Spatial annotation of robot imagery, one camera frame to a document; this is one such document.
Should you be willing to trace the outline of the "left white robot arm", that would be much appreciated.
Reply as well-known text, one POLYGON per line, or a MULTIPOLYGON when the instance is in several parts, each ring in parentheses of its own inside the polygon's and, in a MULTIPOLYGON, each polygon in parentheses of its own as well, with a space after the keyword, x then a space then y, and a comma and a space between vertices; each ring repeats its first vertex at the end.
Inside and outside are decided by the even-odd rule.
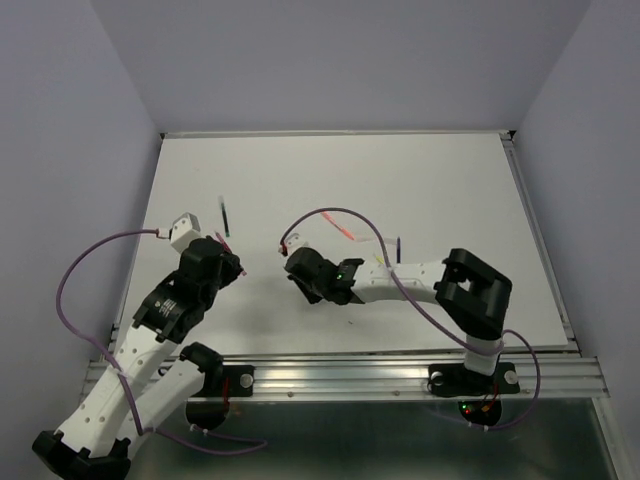
POLYGON ((241 274, 239 258, 206 236, 173 242, 180 258, 144 298, 125 339, 74 413, 38 434, 32 449, 61 479, 123 479, 157 425, 196 393, 215 392, 223 358, 183 342, 241 274))

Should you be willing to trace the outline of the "orange pen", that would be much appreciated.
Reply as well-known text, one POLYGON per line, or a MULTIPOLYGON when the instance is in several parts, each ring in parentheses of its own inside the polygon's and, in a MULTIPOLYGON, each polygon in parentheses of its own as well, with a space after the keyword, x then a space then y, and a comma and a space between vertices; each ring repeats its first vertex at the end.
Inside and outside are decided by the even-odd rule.
POLYGON ((351 241, 356 240, 356 236, 346 227, 342 226, 338 223, 328 212, 322 212, 322 217, 328 221, 335 229, 337 229, 342 235, 348 238, 351 241))

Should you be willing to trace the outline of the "green pen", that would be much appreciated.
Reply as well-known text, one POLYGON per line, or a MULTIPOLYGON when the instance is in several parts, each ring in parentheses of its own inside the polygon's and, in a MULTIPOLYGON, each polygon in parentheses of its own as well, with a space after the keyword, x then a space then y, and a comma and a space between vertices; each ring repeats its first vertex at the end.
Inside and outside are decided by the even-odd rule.
POLYGON ((224 235, 226 238, 230 238, 231 232, 230 232, 229 218, 227 214, 225 199, 222 195, 218 197, 218 203, 219 203, 219 208, 221 211, 221 216, 222 216, 222 221, 224 226, 224 235))

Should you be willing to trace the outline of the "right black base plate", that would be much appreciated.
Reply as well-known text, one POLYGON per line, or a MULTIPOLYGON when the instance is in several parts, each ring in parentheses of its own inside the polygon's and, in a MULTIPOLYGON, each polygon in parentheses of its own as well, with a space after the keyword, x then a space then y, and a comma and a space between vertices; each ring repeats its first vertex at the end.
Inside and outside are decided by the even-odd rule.
POLYGON ((515 365, 499 362, 493 374, 472 372, 462 363, 432 364, 423 384, 427 392, 441 398, 476 397, 486 394, 513 395, 520 392, 515 365))

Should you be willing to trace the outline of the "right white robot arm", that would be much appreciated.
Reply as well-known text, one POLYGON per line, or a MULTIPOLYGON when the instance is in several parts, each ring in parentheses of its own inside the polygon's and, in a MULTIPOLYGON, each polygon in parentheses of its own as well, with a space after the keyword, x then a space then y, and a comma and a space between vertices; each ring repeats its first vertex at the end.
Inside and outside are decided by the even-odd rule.
POLYGON ((303 246, 284 269, 311 304, 406 301, 441 307, 464 333, 463 384, 482 390, 496 378, 513 284, 470 251, 455 248, 442 262, 396 264, 353 258, 338 264, 303 246))

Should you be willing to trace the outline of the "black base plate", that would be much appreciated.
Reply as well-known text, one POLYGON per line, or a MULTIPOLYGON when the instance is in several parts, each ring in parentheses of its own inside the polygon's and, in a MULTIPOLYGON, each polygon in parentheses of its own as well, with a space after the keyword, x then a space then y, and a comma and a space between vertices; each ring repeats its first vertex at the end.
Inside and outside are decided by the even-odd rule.
POLYGON ((441 398, 476 397, 486 394, 513 395, 520 392, 515 365, 499 362, 493 374, 472 372, 462 363, 432 364, 423 384, 427 392, 441 398))
POLYGON ((248 364, 222 365, 204 374, 202 387, 192 397, 245 398, 253 395, 255 367, 248 364))

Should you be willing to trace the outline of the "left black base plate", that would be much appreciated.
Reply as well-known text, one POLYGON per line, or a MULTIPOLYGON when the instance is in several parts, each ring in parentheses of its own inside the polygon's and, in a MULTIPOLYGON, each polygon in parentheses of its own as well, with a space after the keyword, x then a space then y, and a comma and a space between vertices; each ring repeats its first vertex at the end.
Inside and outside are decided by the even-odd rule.
POLYGON ((255 367, 248 364, 222 365, 204 374, 202 387, 192 397, 245 398, 253 395, 255 367))

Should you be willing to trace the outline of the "aluminium mounting rail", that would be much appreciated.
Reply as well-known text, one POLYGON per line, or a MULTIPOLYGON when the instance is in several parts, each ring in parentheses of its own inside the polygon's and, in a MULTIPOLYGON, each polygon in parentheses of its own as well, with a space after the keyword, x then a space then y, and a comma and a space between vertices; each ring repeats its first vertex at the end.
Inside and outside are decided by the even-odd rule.
MULTIPOLYGON (((507 379, 518 382, 518 400, 533 396, 541 375, 541 399, 607 398, 609 389, 595 358, 577 354, 539 354, 539 370, 529 355, 504 355, 515 366, 507 379)), ((441 365, 456 364, 458 355, 315 355, 237 356, 229 366, 254 368, 253 393, 231 396, 234 402, 433 401, 427 380, 441 365)))

